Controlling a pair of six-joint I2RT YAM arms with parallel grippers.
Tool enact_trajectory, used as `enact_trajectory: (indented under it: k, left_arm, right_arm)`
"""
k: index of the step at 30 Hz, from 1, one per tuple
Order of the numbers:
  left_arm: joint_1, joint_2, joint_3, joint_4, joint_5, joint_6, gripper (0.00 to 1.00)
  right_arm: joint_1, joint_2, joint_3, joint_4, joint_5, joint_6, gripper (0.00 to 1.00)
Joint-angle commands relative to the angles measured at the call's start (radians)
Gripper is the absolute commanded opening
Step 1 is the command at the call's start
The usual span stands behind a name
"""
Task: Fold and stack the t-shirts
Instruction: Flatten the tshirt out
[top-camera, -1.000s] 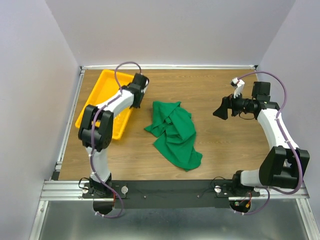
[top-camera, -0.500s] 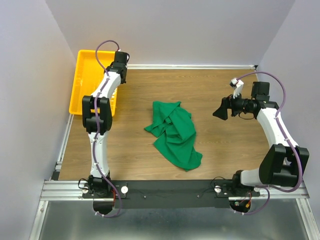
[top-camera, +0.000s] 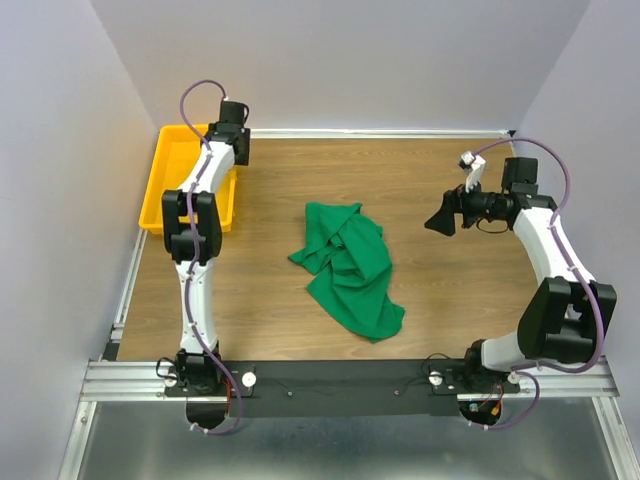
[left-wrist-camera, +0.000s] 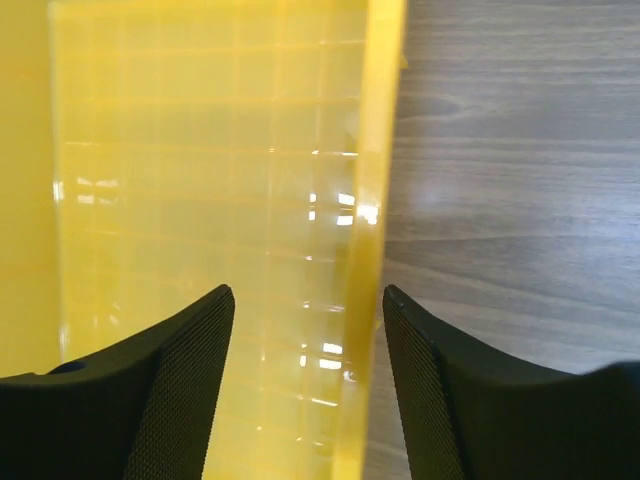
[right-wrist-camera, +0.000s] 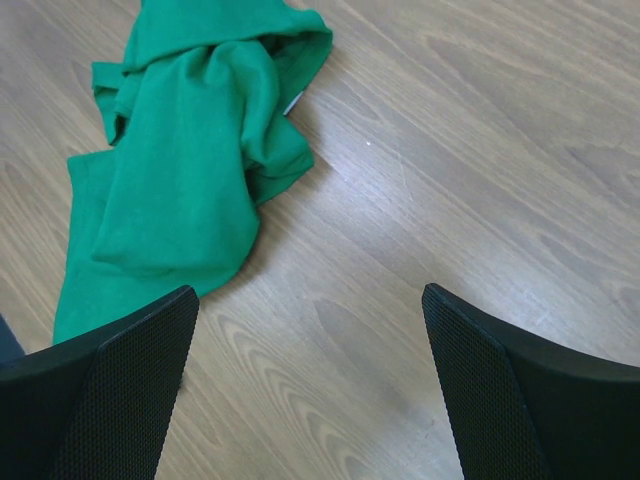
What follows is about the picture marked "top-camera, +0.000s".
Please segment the green t shirt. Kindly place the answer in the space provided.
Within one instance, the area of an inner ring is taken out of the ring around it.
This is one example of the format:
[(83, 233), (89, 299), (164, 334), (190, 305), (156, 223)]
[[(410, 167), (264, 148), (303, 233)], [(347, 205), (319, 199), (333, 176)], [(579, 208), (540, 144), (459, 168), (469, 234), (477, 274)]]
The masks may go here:
[(307, 291), (324, 311), (376, 343), (401, 331), (405, 309), (389, 296), (393, 263), (384, 230), (361, 209), (307, 203), (304, 246), (289, 260), (313, 276)]

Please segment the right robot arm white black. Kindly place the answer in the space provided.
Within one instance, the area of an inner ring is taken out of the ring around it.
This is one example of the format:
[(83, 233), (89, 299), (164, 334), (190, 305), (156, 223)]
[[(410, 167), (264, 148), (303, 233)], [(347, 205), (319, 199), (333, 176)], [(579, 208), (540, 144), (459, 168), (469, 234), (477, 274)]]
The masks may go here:
[(498, 192), (481, 187), (485, 164), (478, 154), (461, 155), (464, 183), (444, 193), (440, 209), (425, 226), (453, 236), (457, 215), (464, 228), (482, 220), (505, 222), (524, 246), (538, 287), (514, 332), (477, 340), (467, 349), (459, 370), (461, 382), (480, 392), (494, 383), (496, 375), (505, 377), (527, 368), (583, 373), (602, 354), (617, 293), (611, 285), (598, 282), (577, 259), (556, 202), (538, 191), (537, 159), (506, 159)]

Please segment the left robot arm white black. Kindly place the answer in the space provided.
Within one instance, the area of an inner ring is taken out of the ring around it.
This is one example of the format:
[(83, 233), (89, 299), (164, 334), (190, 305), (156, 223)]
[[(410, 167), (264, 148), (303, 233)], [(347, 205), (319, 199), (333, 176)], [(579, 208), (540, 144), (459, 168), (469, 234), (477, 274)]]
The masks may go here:
[(193, 169), (179, 187), (166, 190), (161, 198), (164, 246), (174, 262), (182, 301), (177, 381), (201, 395), (214, 393), (220, 385), (238, 392), (218, 353), (212, 278), (222, 246), (216, 192), (234, 166), (248, 161), (247, 118), (247, 105), (223, 99), (218, 121), (200, 137)]

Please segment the yellow plastic tray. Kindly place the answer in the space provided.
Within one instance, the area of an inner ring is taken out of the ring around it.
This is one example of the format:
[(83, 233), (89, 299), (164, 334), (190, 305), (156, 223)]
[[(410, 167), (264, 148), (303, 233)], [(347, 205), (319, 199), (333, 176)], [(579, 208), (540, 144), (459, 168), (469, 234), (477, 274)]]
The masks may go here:
[[(166, 125), (160, 129), (139, 226), (153, 235), (163, 234), (161, 197), (165, 190), (177, 190), (192, 172), (199, 156), (199, 138), (186, 125)], [(234, 216), (237, 168), (225, 176), (216, 192), (223, 233), (230, 232)]]

